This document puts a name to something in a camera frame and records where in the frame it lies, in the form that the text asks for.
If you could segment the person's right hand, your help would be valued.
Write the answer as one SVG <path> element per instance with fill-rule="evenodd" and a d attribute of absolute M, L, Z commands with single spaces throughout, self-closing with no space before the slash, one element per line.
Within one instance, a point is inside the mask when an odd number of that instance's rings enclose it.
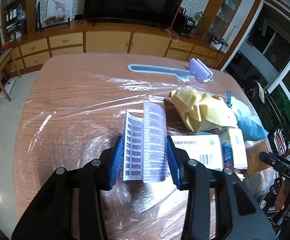
<path fill-rule="evenodd" d="M 285 207 L 285 201 L 286 201 L 286 195 L 285 195 L 285 190 L 286 190 L 286 186 L 289 183 L 288 180 L 284 180 L 282 183 L 282 186 L 280 188 L 280 191 L 276 197 L 276 201 L 275 201 L 275 213 L 278 213 L 280 210 L 282 210 Z"/>

